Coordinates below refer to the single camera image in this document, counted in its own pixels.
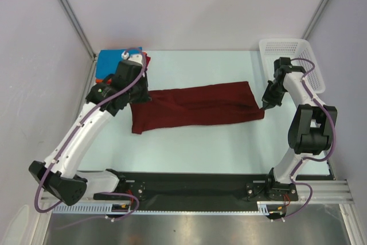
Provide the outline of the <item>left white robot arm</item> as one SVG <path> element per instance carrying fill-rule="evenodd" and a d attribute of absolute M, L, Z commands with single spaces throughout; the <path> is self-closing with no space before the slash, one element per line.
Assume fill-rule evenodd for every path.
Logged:
<path fill-rule="evenodd" d="M 150 101 L 147 83 L 147 55 L 129 50 L 122 53 L 115 73 L 95 84 L 85 98 L 81 113 L 63 140 L 43 161 L 33 161 L 29 172 L 38 182 L 34 205 L 41 191 L 59 203 L 72 206 L 81 199 L 108 193 L 113 199 L 126 194 L 124 176 L 113 170 L 79 172 L 79 165 L 98 133 L 128 104 Z"/>

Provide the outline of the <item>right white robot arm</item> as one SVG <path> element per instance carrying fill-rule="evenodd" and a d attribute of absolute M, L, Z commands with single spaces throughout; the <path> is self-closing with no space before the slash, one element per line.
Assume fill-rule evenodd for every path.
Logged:
<path fill-rule="evenodd" d="M 308 83 L 310 70 L 292 64 L 289 57 L 274 61 L 274 79 L 261 99 L 262 109 L 281 106 L 285 94 L 290 94 L 296 112 L 287 139 L 289 148 L 282 160 L 270 170 L 264 194 L 271 200 L 296 191 L 296 177 L 309 161 L 323 162 L 335 148 L 337 109 L 328 106 Z"/>

